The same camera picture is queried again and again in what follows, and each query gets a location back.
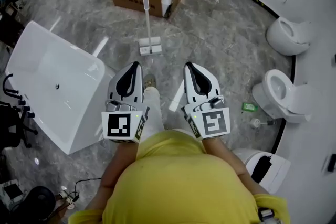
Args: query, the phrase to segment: white wall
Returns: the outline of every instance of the white wall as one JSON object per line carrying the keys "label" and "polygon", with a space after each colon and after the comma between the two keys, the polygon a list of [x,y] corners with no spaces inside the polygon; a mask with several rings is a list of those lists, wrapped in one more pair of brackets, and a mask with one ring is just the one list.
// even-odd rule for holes
{"label": "white wall", "polygon": [[277,154],[292,162],[277,194],[287,199],[292,223],[328,223],[336,212],[336,173],[326,172],[336,153],[336,0],[261,0],[294,22],[311,20],[318,36],[297,56],[295,84],[315,90],[313,118],[288,124]]}

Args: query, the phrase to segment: marble floor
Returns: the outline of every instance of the marble floor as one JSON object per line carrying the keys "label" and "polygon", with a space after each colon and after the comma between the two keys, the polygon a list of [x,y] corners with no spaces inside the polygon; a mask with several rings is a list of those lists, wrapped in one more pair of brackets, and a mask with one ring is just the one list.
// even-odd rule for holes
{"label": "marble floor", "polygon": [[[250,119],[259,118],[263,122],[268,117],[261,109],[251,113],[241,107],[243,102],[254,103],[251,88],[268,70],[279,69],[290,76],[291,59],[267,44],[265,31],[275,18],[252,0],[181,0],[169,19],[151,16],[152,33],[161,36],[163,53],[147,57],[141,57],[138,48],[138,39],[146,36],[145,16],[141,12],[115,7],[112,0],[24,2],[22,12],[28,20],[89,53],[107,39],[98,58],[113,69],[138,61],[144,74],[153,73],[167,129],[185,125],[181,107],[186,99],[174,98],[183,80],[184,64],[192,61],[207,68],[218,78],[230,108],[231,133],[222,137],[225,143],[232,149],[271,150],[280,121],[254,130],[249,126]],[[66,155],[38,126],[35,128],[39,135],[28,134],[32,148],[26,149],[21,143],[4,151],[12,176],[27,189],[43,185],[55,193],[61,186],[73,190],[77,180],[100,177],[115,151],[115,144],[103,140]],[[84,209],[98,184],[78,184],[80,198],[74,210]],[[74,210],[67,212],[66,217]]]}

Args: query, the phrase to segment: white bathtub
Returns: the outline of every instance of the white bathtub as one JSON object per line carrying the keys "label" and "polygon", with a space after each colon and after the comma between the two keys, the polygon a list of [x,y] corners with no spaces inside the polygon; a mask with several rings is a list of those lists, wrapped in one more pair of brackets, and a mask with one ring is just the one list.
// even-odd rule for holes
{"label": "white bathtub", "polygon": [[101,138],[101,112],[115,74],[101,60],[30,22],[8,62],[10,73],[36,123],[65,153]]}

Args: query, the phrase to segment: person's leg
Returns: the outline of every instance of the person's leg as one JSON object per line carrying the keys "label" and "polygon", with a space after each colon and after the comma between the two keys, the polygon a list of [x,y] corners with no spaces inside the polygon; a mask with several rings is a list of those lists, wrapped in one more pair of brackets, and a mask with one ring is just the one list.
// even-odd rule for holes
{"label": "person's leg", "polygon": [[144,142],[150,136],[164,131],[160,106],[160,94],[157,88],[153,87],[156,86],[155,78],[152,76],[146,79],[145,77],[144,81],[146,88],[143,93],[143,104],[148,106],[150,109],[148,112],[148,119],[142,130],[140,143]]}

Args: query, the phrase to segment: yellow shirt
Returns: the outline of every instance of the yellow shirt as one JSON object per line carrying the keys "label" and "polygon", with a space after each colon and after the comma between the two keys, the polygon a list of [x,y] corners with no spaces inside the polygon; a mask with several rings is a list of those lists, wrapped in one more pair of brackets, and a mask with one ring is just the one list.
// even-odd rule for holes
{"label": "yellow shirt", "polygon": [[260,223],[258,207],[273,209],[289,224],[283,198],[253,196],[199,142],[164,131],[140,144],[137,161],[120,176],[104,211],[77,212],[69,223]]}

